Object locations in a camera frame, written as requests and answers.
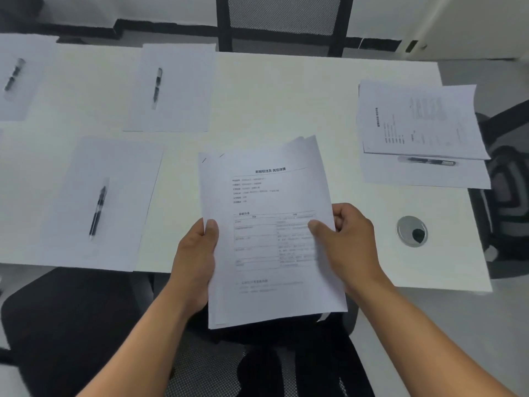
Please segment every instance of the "person's right arm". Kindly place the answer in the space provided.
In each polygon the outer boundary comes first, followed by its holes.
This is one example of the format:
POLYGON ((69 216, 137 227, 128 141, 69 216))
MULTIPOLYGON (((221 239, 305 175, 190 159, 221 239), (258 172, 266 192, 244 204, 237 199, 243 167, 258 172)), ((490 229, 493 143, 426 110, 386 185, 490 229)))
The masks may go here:
POLYGON ((373 326, 411 396, 514 396, 465 354, 382 271, 374 229, 348 203, 333 205, 336 231, 311 220, 334 272, 373 326))

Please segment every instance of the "pen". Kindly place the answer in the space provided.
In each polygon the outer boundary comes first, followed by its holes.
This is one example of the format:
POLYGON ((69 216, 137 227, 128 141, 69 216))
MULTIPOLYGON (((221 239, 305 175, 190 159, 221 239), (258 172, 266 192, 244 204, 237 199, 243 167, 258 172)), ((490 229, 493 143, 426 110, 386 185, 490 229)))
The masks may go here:
POLYGON ((94 218, 92 219, 92 225, 90 227, 90 239, 92 239, 96 235, 97 224, 99 223, 99 218, 101 217, 102 206, 105 203, 106 191, 107 188, 106 186, 104 186, 99 193, 96 212, 94 213, 94 218))
POLYGON ((152 98, 152 108, 156 109, 156 104, 158 103, 158 95, 160 94, 160 85, 162 83, 162 68, 158 68, 158 75, 156 76, 156 86, 155 86, 155 95, 152 98))
POLYGON ((9 92, 13 85, 15 84, 15 81, 17 80, 17 77, 20 75, 20 71, 22 71, 22 68, 26 64, 26 61, 23 58, 19 58, 17 60, 17 65, 15 66, 15 69, 13 73, 11 74, 10 78, 7 81, 7 84, 4 87, 4 92, 9 92))
POLYGON ((435 164, 438 166, 455 166, 455 161, 451 160, 423 159, 419 157, 408 157, 406 158, 406 160, 410 163, 435 164))

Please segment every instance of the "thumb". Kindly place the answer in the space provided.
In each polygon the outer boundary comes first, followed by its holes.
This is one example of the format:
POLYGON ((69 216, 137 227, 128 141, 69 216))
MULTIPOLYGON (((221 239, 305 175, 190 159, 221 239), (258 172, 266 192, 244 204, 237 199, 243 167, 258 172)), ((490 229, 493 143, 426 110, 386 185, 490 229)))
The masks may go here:
POLYGON ((308 229, 312 235, 320 241, 323 245, 327 244, 330 237, 334 236, 335 232, 327 227, 324 223, 318 220, 310 220, 308 222, 308 229))
POLYGON ((213 219, 209 219, 206 222, 206 231, 202 237, 203 243, 211 249, 211 252, 215 249, 218 241, 218 225, 213 219))

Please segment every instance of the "person's left arm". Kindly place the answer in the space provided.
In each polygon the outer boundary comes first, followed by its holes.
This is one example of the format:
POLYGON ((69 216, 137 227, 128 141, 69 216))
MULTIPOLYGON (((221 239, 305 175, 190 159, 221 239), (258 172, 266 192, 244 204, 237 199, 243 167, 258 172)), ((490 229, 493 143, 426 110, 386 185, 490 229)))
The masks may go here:
POLYGON ((208 220, 205 233, 202 219, 193 225, 178 245, 165 288, 78 397, 163 396, 183 329, 207 303, 217 239, 214 220, 208 220))

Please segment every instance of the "white door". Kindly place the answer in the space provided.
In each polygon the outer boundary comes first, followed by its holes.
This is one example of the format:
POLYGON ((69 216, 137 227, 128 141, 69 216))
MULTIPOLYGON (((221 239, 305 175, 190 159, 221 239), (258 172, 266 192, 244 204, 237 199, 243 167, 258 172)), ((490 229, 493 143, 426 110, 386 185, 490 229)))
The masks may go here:
POLYGON ((529 0, 438 0, 412 39, 411 59, 519 58, 529 51, 529 0))

